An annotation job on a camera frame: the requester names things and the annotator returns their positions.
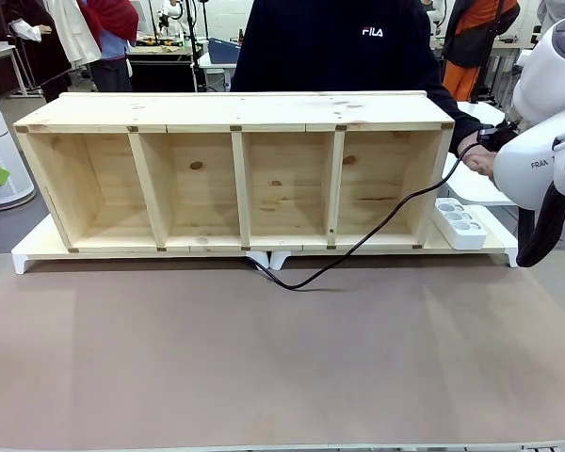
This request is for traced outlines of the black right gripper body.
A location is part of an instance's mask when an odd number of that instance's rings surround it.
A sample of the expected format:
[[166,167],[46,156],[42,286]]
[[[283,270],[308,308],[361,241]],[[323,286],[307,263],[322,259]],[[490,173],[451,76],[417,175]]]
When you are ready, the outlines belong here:
[[477,143],[483,147],[503,147],[517,136],[517,124],[510,121],[502,121],[495,126],[485,124],[477,133]]

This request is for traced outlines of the person's left hand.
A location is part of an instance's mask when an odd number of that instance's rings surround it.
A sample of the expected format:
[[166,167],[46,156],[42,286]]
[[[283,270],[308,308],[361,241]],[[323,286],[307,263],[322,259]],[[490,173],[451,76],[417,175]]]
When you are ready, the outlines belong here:
[[460,152],[462,162],[467,168],[481,176],[493,178],[493,165],[497,153],[487,150],[484,146],[474,143]]

